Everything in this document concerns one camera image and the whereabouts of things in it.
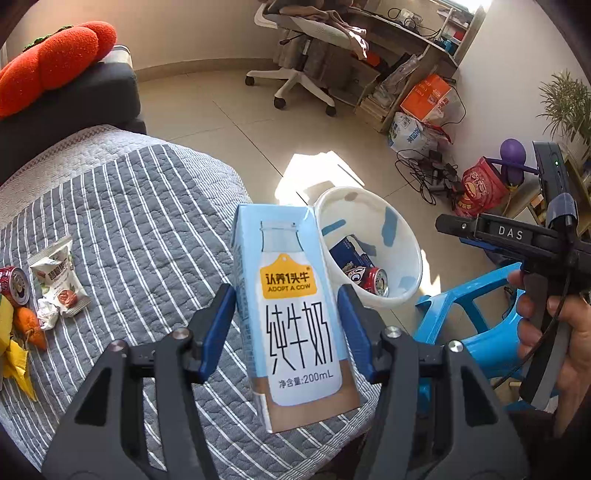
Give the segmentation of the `blue white barcode box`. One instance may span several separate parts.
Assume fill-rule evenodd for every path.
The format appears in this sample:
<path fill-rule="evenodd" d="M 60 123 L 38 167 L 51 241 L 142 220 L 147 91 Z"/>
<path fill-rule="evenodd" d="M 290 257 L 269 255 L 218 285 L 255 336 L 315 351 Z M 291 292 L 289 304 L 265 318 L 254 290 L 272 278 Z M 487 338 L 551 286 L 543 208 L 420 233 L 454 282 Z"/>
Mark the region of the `blue white barcode box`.
<path fill-rule="evenodd" d="M 363 250 L 359 241 L 354 235 L 342 238 L 337 244 L 329 249 L 335 263 L 342 271 L 349 272 L 356 267 L 373 269 L 376 267 L 370 256 Z"/>

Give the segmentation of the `yellow snack wrapper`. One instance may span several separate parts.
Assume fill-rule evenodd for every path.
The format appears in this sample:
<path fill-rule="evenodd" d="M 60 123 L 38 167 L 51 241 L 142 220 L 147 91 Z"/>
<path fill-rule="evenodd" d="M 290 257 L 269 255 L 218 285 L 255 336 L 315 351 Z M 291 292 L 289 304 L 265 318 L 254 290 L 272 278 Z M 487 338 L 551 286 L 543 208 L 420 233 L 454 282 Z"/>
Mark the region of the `yellow snack wrapper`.
<path fill-rule="evenodd" d="M 37 401 L 28 369 L 28 351 L 20 346 L 12 334 L 14 307 L 1 296 L 1 376 L 12 378 L 19 389 L 33 402 Z"/>

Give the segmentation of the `milk carton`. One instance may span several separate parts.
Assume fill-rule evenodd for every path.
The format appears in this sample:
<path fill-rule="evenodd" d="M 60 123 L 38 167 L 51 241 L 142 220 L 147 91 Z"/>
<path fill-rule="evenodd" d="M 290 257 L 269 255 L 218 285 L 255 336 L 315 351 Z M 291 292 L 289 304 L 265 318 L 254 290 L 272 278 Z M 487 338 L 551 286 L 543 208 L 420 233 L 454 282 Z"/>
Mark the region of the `milk carton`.
<path fill-rule="evenodd" d="M 239 205 L 231 249 L 243 361 L 264 429 L 297 429 L 358 408 L 311 208 Z"/>

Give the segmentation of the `orange peel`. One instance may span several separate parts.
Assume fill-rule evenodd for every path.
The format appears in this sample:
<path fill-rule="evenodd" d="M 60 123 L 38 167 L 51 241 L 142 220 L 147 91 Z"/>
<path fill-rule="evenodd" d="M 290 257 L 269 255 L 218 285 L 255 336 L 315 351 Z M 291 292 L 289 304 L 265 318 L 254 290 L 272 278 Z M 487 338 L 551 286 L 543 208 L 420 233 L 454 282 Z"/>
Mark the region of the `orange peel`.
<path fill-rule="evenodd" d="M 45 335 L 36 314 L 31 309 L 18 307 L 13 315 L 13 326 L 27 343 L 40 350 L 47 350 Z"/>

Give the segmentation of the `white snack packet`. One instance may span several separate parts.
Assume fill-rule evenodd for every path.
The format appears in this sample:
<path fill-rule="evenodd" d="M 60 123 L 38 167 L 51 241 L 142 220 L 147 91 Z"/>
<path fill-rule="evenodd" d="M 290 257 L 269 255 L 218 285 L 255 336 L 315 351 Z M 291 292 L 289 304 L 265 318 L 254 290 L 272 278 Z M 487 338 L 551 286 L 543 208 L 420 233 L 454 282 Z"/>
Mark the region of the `white snack packet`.
<path fill-rule="evenodd" d="M 72 248 L 73 238 L 66 235 L 28 259 L 41 289 L 37 319 L 42 331 L 53 329 L 59 317 L 72 318 L 90 304 L 75 272 Z"/>

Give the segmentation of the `white plastic trash bucket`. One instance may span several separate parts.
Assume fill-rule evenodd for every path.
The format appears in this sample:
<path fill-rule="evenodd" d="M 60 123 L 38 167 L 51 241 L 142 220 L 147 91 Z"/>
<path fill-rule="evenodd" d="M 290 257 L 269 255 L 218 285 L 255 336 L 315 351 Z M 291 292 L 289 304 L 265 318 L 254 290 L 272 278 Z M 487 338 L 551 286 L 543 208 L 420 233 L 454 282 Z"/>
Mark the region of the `white plastic trash bucket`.
<path fill-rule="evenodd" d="M 353 287 L 363 305 L 392 310 L 417 293 L 423 275 L 421 248 L 408 222 L 383 198 L 363 188 L 334 187 L 315 202 L 315 220 L 332 289 L 352 282 L 331 253 L 349 239 L 387 274 L 385 296 Z"/>

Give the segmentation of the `red gift bag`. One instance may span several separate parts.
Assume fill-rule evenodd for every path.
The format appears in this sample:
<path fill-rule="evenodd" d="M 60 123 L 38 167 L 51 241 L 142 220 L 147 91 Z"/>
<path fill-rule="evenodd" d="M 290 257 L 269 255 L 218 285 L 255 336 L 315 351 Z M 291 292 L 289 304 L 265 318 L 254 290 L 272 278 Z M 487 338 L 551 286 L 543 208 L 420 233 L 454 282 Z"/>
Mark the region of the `red gift bag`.
<path fill-rule="evenodd" d="M 464 193 L 454 208 L 454 213 L 461 217 L 475 218 L 499 206 L 509 195 L 499 171 L 485 157 L 464 172 L 461 183 Z"/>

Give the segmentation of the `red cartoon drink can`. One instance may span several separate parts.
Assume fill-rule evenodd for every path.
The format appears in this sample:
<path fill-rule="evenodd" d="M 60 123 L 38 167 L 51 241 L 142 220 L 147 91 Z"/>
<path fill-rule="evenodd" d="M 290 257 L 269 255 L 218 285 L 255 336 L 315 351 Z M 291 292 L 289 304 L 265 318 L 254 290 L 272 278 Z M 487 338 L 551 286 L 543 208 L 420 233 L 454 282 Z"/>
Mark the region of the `red cartoon drink can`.
<path fill-rule="evenodd" d="M 378 267 L 367 267 L 363 273 L 360 287 L 374 295 L 387 297 L 389 294 L 387 272 Z"/>

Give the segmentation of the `white blue plastic bag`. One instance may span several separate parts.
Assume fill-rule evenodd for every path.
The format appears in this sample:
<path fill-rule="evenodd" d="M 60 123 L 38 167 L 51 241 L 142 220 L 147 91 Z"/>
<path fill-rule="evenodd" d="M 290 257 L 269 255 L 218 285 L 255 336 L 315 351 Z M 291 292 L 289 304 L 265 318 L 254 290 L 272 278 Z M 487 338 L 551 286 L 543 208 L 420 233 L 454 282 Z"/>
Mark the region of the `white blue plastic bag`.
<path fill-rule="evenodd" d="M 428 157 L 431 151 L 438 150 L 437 139 L 414 117 L 403 112 L 394 113 L 393 123 L 388 133 L 391 150 L 405 158 Z"/>

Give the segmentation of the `orange cardboard box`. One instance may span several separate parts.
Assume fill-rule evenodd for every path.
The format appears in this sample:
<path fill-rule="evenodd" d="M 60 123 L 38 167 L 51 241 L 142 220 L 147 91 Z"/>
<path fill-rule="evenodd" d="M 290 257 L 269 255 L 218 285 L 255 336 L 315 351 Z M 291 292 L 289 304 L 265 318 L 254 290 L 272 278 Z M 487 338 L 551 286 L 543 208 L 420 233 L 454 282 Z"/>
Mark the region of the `orange cardboard box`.
<path fill-rule="evenodd" d="M 456 97 L 452 85 L 437 74 L 418 82 L 401 103 L 401 109 L 416 120 L 441 126 L 449 116 L 449 104 Z"/>

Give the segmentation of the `green potted plant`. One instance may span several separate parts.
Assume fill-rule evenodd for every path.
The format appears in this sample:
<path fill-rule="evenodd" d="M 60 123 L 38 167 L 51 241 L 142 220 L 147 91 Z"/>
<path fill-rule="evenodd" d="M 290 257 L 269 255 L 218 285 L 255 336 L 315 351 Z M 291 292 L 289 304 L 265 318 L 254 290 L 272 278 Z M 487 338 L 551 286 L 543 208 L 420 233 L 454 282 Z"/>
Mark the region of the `green potted plant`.
<path fill-rule="evenodd" d="M 547 122 L 545 131 L 573 142 L 590 145 L 590 88 L 568 70 L 555 73 L 539 87 L 544 111 L 539 117 Z"/>

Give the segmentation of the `wooden desk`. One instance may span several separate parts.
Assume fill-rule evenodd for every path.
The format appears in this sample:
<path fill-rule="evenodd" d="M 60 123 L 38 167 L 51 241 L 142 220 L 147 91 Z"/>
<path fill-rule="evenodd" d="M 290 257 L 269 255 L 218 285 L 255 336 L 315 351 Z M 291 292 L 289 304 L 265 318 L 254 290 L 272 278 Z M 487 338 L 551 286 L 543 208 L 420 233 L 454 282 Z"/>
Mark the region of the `wooden desk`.
<path fill-rule="evenodd" d="M 432 73 L 445 79 L 456 73 L 486 18 L 483 7 L 470 12 L 452 1 L 436 1 L 434 4 L 437 9 L 444 10 L 438 15 L 441 26 L 415 31 L 389 14 L 363 9 L 349 11 L 349 18 L 367 30 L 370 52 L 384 62 L 377 76 L 363 86 L 353 109 L 353 113 L 380 133 L 388 131 L 394 113 L 418 82 Z M 391 97 L 382 102 L 374 99 L 373 94 L 379 85 L 412 57 L 417 58 L 416 69 L 398 83 Z"/>

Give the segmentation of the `grey striped quilted cover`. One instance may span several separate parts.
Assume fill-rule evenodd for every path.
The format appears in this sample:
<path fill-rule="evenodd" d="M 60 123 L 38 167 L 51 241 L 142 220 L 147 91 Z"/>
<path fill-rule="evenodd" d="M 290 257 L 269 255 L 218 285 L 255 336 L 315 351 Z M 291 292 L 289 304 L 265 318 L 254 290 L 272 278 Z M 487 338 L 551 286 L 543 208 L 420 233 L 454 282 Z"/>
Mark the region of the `grey striped quilted cover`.
<path fill-rule="evenodd" d="M 188 323 L 232 279 L 231 224 L 249 194 L 235 169 L 210 155 L 111 127 L 81 131 L 48 149 L 1 190 L 1 262 L 70 237 L 90 302 L 29 354 L 35 397 L 1 392 L 1 424 L 34 467 L 103 349 L 140 345 Z M 278 434 L 263 428 L 246 376 L 242 339 L 228 332 L 217 370 L 194 389 L 223 479 L 308 479 L 365 433 L 380 390 L 360 380 L 362 405 Z"/>

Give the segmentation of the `dark grey sofa cushion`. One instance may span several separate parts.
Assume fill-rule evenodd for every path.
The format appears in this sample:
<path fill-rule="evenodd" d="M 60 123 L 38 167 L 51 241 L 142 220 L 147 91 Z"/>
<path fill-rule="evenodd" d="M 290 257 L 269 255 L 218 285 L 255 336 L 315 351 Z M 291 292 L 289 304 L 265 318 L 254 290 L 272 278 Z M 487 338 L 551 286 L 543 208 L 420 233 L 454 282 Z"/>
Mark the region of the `dark grey sofa cushion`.
<path fill-rule="evenodd" d="M 70 84 L 1 121 L 1 181 L 70 135 L 100 125 L 147 132 L 131 53 L 124 45 L 114 46 Z"/>

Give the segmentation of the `red tomato plush cushion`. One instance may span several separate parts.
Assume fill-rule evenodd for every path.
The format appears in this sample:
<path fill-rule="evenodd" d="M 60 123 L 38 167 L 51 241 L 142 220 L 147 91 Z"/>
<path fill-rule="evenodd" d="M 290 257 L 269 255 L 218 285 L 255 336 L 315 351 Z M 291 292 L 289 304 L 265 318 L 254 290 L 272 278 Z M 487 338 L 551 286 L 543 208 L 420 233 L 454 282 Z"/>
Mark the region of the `red tomato plush cushion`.
<path fill-rule="evenodd" d="M 102 60 L 117 40 L 103 21 L 67 26 L 40 37 L 1 70 L 1 116 L 17 114 Z"/>

